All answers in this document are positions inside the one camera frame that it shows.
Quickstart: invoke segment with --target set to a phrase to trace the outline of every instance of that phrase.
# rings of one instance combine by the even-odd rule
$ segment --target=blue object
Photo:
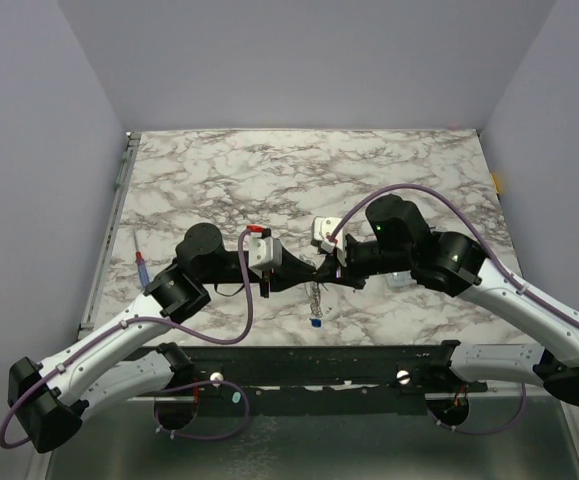
[[[147,285],[149,285],[149,273],[147,272],[147,266],[145,265],[144,260],[136,261],[136,265],[138,265],[138,278],[140,279],[140,286],[145,288]]]

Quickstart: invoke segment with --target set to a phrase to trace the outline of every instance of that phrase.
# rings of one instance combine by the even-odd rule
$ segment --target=small object
[[[262,233],[265,228],[260,225],[247,225],[247,229],[251,230],[252,233]]]
[[[145,265],[145,259],[142,258],[142,253],[138,247],[138,235],[136,231],[133,230],[133,243],[136,247],[136,266],[138,267],[138,280],[140,280],[140,286],[146,288],[149,285],[149,272],[147,272],[147,266]]]
[[[388,273],[385,277],[390,288],[402,288],[416,283],[411,277],[411,272]]]

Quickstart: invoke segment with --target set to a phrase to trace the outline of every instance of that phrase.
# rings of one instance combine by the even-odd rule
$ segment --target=cable clip
[[[524,295],[524,293],[529,289],[529,284],[525,283],[520,290],[516,290],[518,295]]]

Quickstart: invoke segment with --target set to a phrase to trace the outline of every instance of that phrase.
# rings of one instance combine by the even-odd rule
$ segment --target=white wall
[[[579,309],[579,0],[558,0],[481,140],[523,272]]]
[[[130,130],[482,128],[553,0],[60,0]]]
[[[125,144],[56,2],[0,1],[0,420],[9,366],[75,339]],[[0,479],[30,452],[0,450]]]

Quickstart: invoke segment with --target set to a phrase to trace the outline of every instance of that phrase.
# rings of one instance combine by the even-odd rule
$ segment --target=wire
[[[434,421],[436,422],[436,425],[438,425],[441,428],[444,428],[445,430],[450,430],[452,432],[460,433],[462,435],[471,435],[471,436],[475,436],[475,437],[484,436],[484,435],[495,435],[496,433],[504,432],[505,430],[509,430],[511,427],[515,426],[520,421],[520,419],[524,415],[525,411],[527,410],[527,387],[525,387],[524,383],[521,383],[520,389],[522,390],[522,397],[520,399],[520,407],[518,408],[518,411],[516,412],[516,414],[513,416],[513,418],[511,420],[509,420],[504,425],[501,425],[500,427],[492,428],[490,430],[482,430],[482,431],[463,430],[459,427],[447,425],[446,423],[442,423],[440,420],[438,420],[438,417],[436,417],[431,410],[427,409],[427,412],[429,413],[431,418],[434,419]]]
[[[221,433],[219,435],[207,435],[207,436],[196,435],[193,433],[182,433],[182,432],[178,432],[176,430],[167,430],[166,428],[164,428],[161,425],[160,418],[158,415],[158,410],[156,409],[156,411],[154,412],[154,420],[156,421],[156,424],[158,425],[158,428],[156,429],[156,433],[163,431],[163,432],[171,435],[172,438],[175,436],[175,437],[180,437],[180,438],[189,438],[191,440],[202,440],[202,441],[207,441],[207,442],[212,442],[212,441],[216,441],[216,440],[225,440],[227,438],[231,438],[231,437],[234,437],[234,436],[242,433],[249,425],[249,410],[250,410],[249,398],[247,398],[247,394],[244,392],[244,390],[242,388],[240,388],[238,385],[236,385],[235,383],[228,382],[226,380],[204,380],[202,382],[190,383],[188,385],[183,385],[181,387],[174,387],[174,388],[167,388],[166,390],[160,390],[160,393],[180,392],[182,390],[188,390],[190,388],[199,388],[199,387],[203,387],[205,385],[215,385],[215,384],[225,385],[227,387],[233,388],[235,391],[237,391],[242,396],[242,399],[244,400],[245,411],[243,414],[243,418],[242,418],[242,421],[240,422],[240,425],[238,425],[234,430],[232,430],[231,432],[228,432],[228,433]]]
[[[196,332],[195,330],[192,330],[192,329],[185,327],[183,325],[178,325],[177,323],[174,323],[169,319],[159,318],[159,317],[130,318],[130,319],[127,319],[125,321],[125,325],[133,325],[134,323],[159,323],[161,325],[166,325],[166,326],[173,328],[175,330],[180,330],[188,335],[199,338],[200,340],[204,340],[204,341],[210,342],[210,343],[215,343],[217,345],[235,345],[236,343],[240,343],[242,340],[244,340],[247,337],[247,335],[249,335],[249,332],[251,331],[251,327],[253,326],[253,296],[251,294],[251,283],[249,282],[249,274],[247,271],[247,261],[245,259],[245,252],[244,252],[245,238],[250,233],[251,233],[251,230],[249,228],[246,228],[238,237],[238,261],[240,263],[240,272],[242,273],[242,282],[243,282],[244,287],[245,287],[245,296],[247,298],[247,322],[245,324],[244,330],[242,331],[242,333],[240,335],[238,335],[235,338],[223,340],[220,338],[210,337],[209,335],[205,335],[205,334],[200,333],[200,332]],[[80,350],[74,352],[71,356],[67,357],[62,362],[62,365],[64,367],[70,366],[76,360],[78,360],[78,358],[80,358],[82,355],[87,353],[91,348],[95,347],[100,342],[107,339],[108,337],[110,337],[111,335],[116,333],[118,330],[122,330],[123,328],[124,328],[123,325],[121,325],[120,323],[114,325],[109,330],[101,333],[98,337],[91,340],[90,343],[83,346]],[[29,442],[29,440],[30,440],[29,437],[15,441],[13,443],[7,442],[7,440],[5,439],[5,435],[7,433],[7,427],[9,427],[9,423],[13,419],[16,412],[20,409],[20,407],[27,400],[29,400],[29,398],[31,398],[31,396],[33,394],[35,394],[42,386],[46,385],[47,382],[49,382],[51,379],[53,379],[54,377],[59,375],[59,373],[60,373],[60,371],[58,370],[58,368],[54,368],[53,370],[50,370],[47,373],[47,375],[45,375],[40,380],[38,380],[36,383],[34,383],[27,391],[25,391],[22,395],[20,395],[18,400],[16,400],[14,402],[14,404],[11,406],[11,408],[9,409],[7,414],[5,415],[5,418],[3,419],[2,424],[0,425],[0,446],[2,448],[5,448],[5,449],[17,448],[17,447],[20,447],[20,446],[26,444],[27,442]]]
[[[238,290],[236,290],[235,292],[231,293],[231,294],[226,294],[226,293],[220,293],[218,291],[218,284],[216,283],[213,286],[213,291],[216,292],[218,295],[222,296],[222,297],[227,297],[227,298],[231,298],[231,297],[235,297],[236,295],[238,295],[240,292],[242,292],[244,290],[245,286],[242,285]]]
[[[469,229],[469,231],[472,233],[472,235],[476,238],[476,240],[478,241],[478,243],[480,244],[482,249],[485,251],[485,253],[487,254],[487,257],[491,260],[491,263],[493,263],[493,265],[496,267],[496,270],[498,270],[500,272],[500,274],[511,285],[513,285],[516,288],[516,290],[519,294],[522,293],[522,294],[526,295],[528,298],[533,300],[536,304],[538,304],[539,306],[544,308],[549,313],[555,315],[556,317],[558,317],[562,321],[568,323],[569,325],[571,325],[579,330],[579,321],[577,321],[573,317],[570,317],[569,315],[562,312],[558,308],[554,307],[546,300],[543,300],[538,295],[533,293],[531,290],[528,290],[527,287],[523,283],[518,281],[518,278],[522,279],[522,277],[515,276],[513,273],[509,272],[505,268],[505,266],[502,264],[500,259],[494,253],[493,249],[489,246],[489,244],[484,239],[484,237],[480,234],[480,232],[478,232],[476,227],[469,221],[469,219],[466,217],[466,215],[464,213],[462,213],[458,207],[456,207],[453,203],[451,203],[451,201],[449,201],[449,199],[444,197],[442,194],[436,192],[432,188],[425,187],[423,185],[416,185],[414,183],[399,183],[396,185],[389,185],[387,187],[380,188],[380,189],[376,190],[374,193],[372,193],[371,195],[369,195],[368,197],[365,197],[363,200],[360,201],[360,203],[358,203],[355,207],[353,207],[351,210],[349,210],[349,212],[347,212],[347,214],[344,217],[342,217],[342,220],[340,220],[340,223],[338,223],[336,228],[333,229],[333,231],[331,232],[331,235],[329,235],[328,238],[329,239],[335,239],[336,236],[338,235],[338,233],[340,232],[340,230],[342,229],[342,227],[351,219],[351,217],[353,217],[356,213],[358,213],[358,211],[362,207],[364,207],[367,203],[369,203],[373,199],[379,197],[380,195],[382,195],[384,193],[391,192],[393,190],[402,190],[402,189],[418,190],[418,191],[427,193],[427,194],[431,195],[432,197],[437,198],[442,203],[444,203],[447,207],[449,207],[449,209],[451,209],[451,211],[453,211],[454,214],[456,214],[456,216],[462,221],[462,223],[465,224],[465,226]]]

